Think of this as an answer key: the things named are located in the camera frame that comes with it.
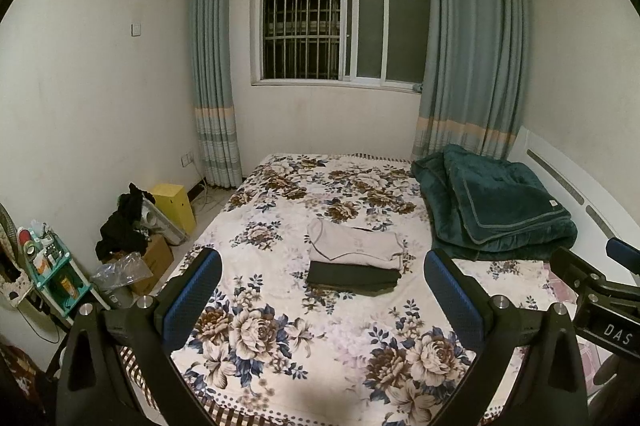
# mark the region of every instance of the plastic wrap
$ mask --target plastic wrap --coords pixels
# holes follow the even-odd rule
[[[106,263],[91,276],[91,281],[103,291],[124,287],[153,276],[138,252],[126,254],[115,262]]]

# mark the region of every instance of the curtain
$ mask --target curtain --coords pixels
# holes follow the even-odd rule
[[[207,182],[242,183],[231,95],[229,0],[191,0],[191,65],[195,116]]]
[[[520,128],[527,0],[431,0],[413,158],[449,143],[504,158]]]

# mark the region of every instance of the window bars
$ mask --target window bars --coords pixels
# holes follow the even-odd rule
[[[337,80],[340,0],[263,1],[263,78]]]

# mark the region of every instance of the white headboard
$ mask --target white headboard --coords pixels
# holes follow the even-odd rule
[[[607,256],[607,240],[616,236],[640,248],[640,226],[607,190],[547,141],[522,127],[508,159],[526,164],[566,207],[578,227],[572,251],[609,281],[640,285],[640,278]]]

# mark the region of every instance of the folded beige shirt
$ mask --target folded beige shirt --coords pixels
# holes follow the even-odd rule
[[[394,232],[364,231],[321,218],[314,218],[306,231],[309,259],[315,262],[401,268],[402,244]]]

